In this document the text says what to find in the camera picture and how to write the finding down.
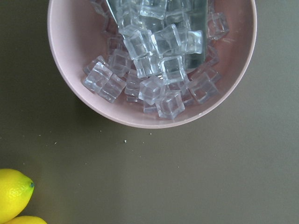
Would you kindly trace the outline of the yellow lemon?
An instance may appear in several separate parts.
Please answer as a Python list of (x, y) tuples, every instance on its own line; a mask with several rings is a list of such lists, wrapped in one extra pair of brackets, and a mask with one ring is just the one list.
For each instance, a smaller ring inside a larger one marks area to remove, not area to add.
[(28, 205), (34, 191), (34, 182), (18, 170), (0, 170), (0, 222), (19, 215)]
[(47, 222), (36, 216), (20, 216), (5, 222), (5, 224), (47, 224)]

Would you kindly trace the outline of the clear ice cubes pile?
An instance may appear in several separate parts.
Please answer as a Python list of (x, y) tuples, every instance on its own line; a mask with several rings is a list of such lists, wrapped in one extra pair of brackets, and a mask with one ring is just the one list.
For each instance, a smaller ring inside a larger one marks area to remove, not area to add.
[(193, 103), (203, 104), (218, 93), (221, 74), (214, 69), (219, 57), (214, 43), (229, 32), (226, 16), (207, 0), (206, 57), (187, 72), (179, 56), (132, 60), (108, 8), (107, 0), (92, 0), (96, 13), (104, 17), (102, 32), (108, 35), (108, 58), (97, 56), (83, 68), (82, 85), (109, 103), (124, 93), (130, 103), (143, 105), (144, 113), (174, 119)]

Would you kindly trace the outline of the metal ice scoop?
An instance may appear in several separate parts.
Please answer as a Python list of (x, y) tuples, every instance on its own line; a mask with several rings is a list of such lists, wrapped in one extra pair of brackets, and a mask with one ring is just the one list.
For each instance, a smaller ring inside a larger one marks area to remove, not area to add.
[(181, 57), (187, 72), (206, 57), (206, 0), (109, 0), (132, 60)]

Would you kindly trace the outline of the pink bowl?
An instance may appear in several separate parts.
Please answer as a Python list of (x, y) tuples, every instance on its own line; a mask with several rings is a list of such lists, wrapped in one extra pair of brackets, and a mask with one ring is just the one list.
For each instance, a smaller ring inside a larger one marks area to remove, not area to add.
[(96, 56), (107, 55), (106, 37), (100, 31), (104, 18), (87, 0), (51, 0), (48, 7), (48, 37), (55, 63), (71, 90), (87, 106), (114, 122), (127, 126), (159, 129), (180, 126), (211, 112), (235, 89), (251, 60), (257, 33), (253, 0), (218, 0), (215, 9), (226, 15), (229, 33), (215, 43), (220, 61), (215, 69), (221, 79), (218, 94), (204, 104), (195, 103), (175, 119), (145, 114), (139, 104), (128, 103), (121, 94), (114, 103), (91, 93), (81, 81), (83, 67)]

